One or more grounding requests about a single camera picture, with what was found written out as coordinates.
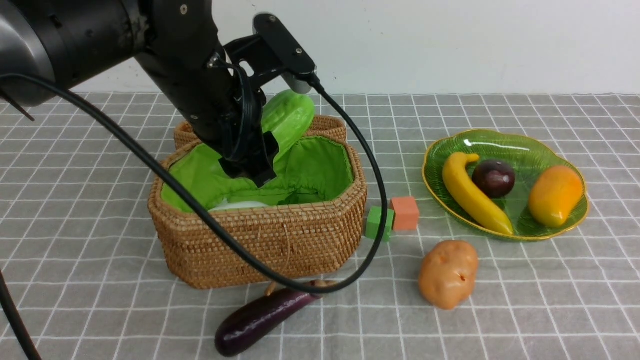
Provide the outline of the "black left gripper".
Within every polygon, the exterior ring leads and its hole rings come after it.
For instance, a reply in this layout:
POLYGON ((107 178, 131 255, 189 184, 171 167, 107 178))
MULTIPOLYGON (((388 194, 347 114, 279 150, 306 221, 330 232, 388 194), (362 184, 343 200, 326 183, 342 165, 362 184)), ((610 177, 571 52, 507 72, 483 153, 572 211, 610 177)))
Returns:
POLYGON ((247 151, 218 163, 231 179, 262 188, 277 177, 279 144, 262 133, 261 110, 249 81, 226 63, 210 0, 140 0, 145 46, 135 60, 190 121, 199 139, 216 151, 247 151))

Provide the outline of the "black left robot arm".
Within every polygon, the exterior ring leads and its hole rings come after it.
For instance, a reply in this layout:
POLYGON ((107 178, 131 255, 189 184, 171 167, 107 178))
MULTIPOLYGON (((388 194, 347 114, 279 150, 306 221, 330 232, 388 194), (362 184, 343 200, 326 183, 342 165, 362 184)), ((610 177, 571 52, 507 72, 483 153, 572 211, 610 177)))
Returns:
POLYGON ((3 0, 1 98, 23 111, 135 59, 221 155, 224 173, 262 187, 276 178, 281 152, 263 131, 261 87, 291 70, 295 40, 270 13, 253 34, 223 45, 210 0, 3 0))

